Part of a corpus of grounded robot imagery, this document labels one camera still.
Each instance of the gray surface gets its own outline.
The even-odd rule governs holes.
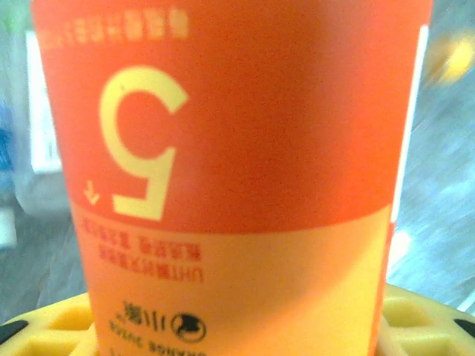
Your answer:
[[[432,38],[475,30],[474,21],[475,1],[436,1]],[[412,243],[389,276],[452,306],[475,290],[474,116],[475,73],[420,93],[398,227]],[[19,247],[0,251],[0,323],[85,291],[70,218],[44,222],[17,211],[16,225]]]

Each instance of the logo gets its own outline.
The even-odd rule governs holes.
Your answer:
[[[171,330],[186,343],[199,343],[206,336],[206,325],[193,314],[177,314],[171,319]]]

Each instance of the number 5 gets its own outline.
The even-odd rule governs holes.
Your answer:
[[[102,135],[111,156],[128,174],[148,179],[145,199],[113,195],[114,211],[131,217],[161,220],[176,150],[168,147],[155,158],[145,159],[134,155],[124,145],[119,134],[117,112],[126,96],[138,92],[155,96],[171,114],[186,103],[188,95],[168,74],[152,67],[138,66],[116,73],[106,84],[99,104]]]

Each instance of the black spot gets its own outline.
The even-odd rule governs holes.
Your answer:
[[[13,335],[28,326],[25,320],[17,320],[9,324],[0,326],[0,345],[8,341]]]
[[[454,319],[453,321],[455,321],[462,329],[470,334],[471,337],[475,338],[475,323],[463,319]]]

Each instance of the orange cup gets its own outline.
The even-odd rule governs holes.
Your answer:
[[[34,1],[102,356],[373,352],[430,3]]]

